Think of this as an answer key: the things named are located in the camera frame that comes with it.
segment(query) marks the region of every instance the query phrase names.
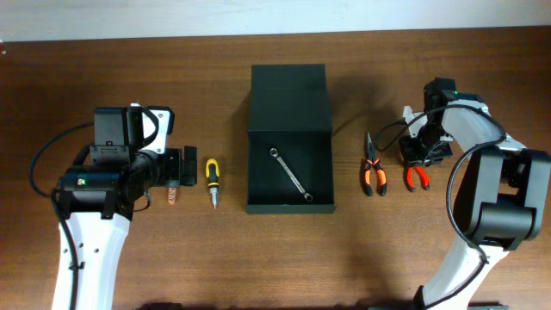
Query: pliers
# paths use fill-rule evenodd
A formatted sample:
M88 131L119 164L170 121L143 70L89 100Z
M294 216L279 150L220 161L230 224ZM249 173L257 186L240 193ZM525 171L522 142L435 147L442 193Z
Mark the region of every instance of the pliers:
M371 168L375 168L375 171L377 172L377 176L379 177L379 184L381 185L381 195L387 194L387 174L382 169L381 161L376 158L375 156L375 147L373 146L373 142L371 142L371 136L369 133L366 137L366 157L365 157L365 165L364 168L364 176L363 176L363 186L365 193L369 196L373 195L373 190L371 189L371 182L369 181L369 175Z
M412 181L412 171L415 170L417 174L421 177L421 186L424 190L429 190L430 183L429 183L429 176L426 172L424 172L423 167L421 166L414 166L414 167L406 167L406 187L409 191L414 192L415 186L413 185Z

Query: black box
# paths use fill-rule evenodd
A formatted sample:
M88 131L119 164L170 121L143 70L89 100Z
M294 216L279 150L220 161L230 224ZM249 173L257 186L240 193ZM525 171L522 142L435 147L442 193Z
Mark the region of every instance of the black box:
M247 212L335 212L331 135L324 65L252 66ZM271 148L312 201L306 201L269 154Z

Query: robotic arm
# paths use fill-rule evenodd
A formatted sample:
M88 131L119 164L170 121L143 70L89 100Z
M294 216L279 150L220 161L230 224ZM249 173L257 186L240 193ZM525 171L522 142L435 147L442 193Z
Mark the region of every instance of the robotic arm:
M479 113L451 108L453 105L471 106ZM454 80L436 78L424 87L425 112L440 107L449 108L411 124L410 136L399 140L406 166L430 165L451 156L449 143L453 139L465 152L500 137L500 131L480 115L489 115L483 99L458 92ZM406 122L418 115L405 107ZM480 255L458 235L440 270L419 288L415 297L418 308L467 309L492 267L539 233L550 172L547 153L527 149L508 134L505 141L472 154L455 198L453 220L464 236L485 252L487 263L476 275ZM503 182L517 193L499 193Z
M119 256L139 211L134 202L145 195L149 207L150 187L196 184L196 148L185 146L184 159L182 150L165 147L173 123L170 108L96 110L95 143L77 155L53 196L61 252L52 309L110 309ZM88 153L92 166L83 165Z

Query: yellow screwdriver handle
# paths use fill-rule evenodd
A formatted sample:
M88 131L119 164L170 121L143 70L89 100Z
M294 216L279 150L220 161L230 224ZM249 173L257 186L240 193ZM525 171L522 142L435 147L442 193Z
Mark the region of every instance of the yellow screwdriver handle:
M208 179L208 187L219 186L218 178L220 177L220 168L218 162L214 158L207 161L206 171Z

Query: wrench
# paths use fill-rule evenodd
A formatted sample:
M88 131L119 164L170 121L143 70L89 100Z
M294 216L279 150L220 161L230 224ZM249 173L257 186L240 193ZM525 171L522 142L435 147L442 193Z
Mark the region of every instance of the wrench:
M287 164L285 164L285 162L283 161L283 158L281 156L279 156L279 153L277 152L277 150L275 148L272 148L269 150L269 155L271 155L273 158L277 159L277 161L279 162L279 164L283 167L283 169L285 170L285 172L287 172L287 175L291 178L291 181L293 181L294 185L296 186L297 189L299 189L300 193L304 195L304 198L306 198L306 200L308 202L311 202L313 197L312 195L308 194L304 188L302 187L302 185L300 185L300 182L299 180L296 179L296 177L294 176L293 172L289 169L289 167L287 167Z

